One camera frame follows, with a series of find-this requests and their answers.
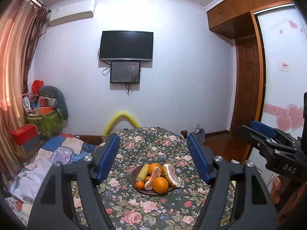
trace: silver screw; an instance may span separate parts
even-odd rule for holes
[[[251,168],[254,167],[254,163],[251,162],[251,161],[247,161],[247,162],[246,162],[246,165],[249,166],[249,167],[251,167]]]
[[[215,160],[216,162],[221,162],[221,161],[223,160],[223,157],[221,157],[221,156],[215,156],[215,157],[214,157],[214,160]]]
[[[60,161],[55,161],[53,164],[52,164],[54,167],[58,167],[61,165],[61,162]]]
[[[92,159],[93,159],[92,156],[85,156],[85,157],[83,158],[83,160],[86,161],[86,162],[89,162],[89,161],[91,161]]]

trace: plate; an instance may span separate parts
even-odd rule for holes
[[[151,196],[154,196],[154,195],[160,195],[160,194],[165,194],[165,193],[168,193],[169,191],[171,191],[173,189],[173,187],[171,187],[170,185],[168,185],[168,190],[165,192],[165,193],[157,193],[155,192],[154,190],[140,190],[138,189],[136,186],[135,186],[135,182],[136,182],[136,177],[138,176],[138,174],[140,173],[142,167],[143,167],[144,164],[136,167],[135,170],[133,170],[133,172],[131,173],[131,178],[130,178],[130,182],[131,184],[133,185],[133,187],[139,191],[140,193],[143,193],[143,194],[147,194],[147,195],[151,195]]]

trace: television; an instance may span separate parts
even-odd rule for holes
[[[136,61],[111,62],[110,83],[140,83],[141,65]]]
[[[103,31],[100,60],[152,61],[153,32]]]

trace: floral bedspread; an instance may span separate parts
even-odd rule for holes
[[[191,230],[210,186],[199,178],[186,140],[159,127],[126,130],[119,136],[121,144],[109,176],[97,187],[116,230]],[[150,162],[173,163],[182,186],[163,196],[138,193],[130,183],[131,172]],[[86,224],[76,182],[73,195],[79,222]],[[234,187],[230,184],[221,224],[227,223],[233,198]]]

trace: green bag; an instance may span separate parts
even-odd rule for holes
[[[56,110],[42,116],[26,116],[27,123],[34,124],[41,136],[51,138],[62,130],[62,121]]]

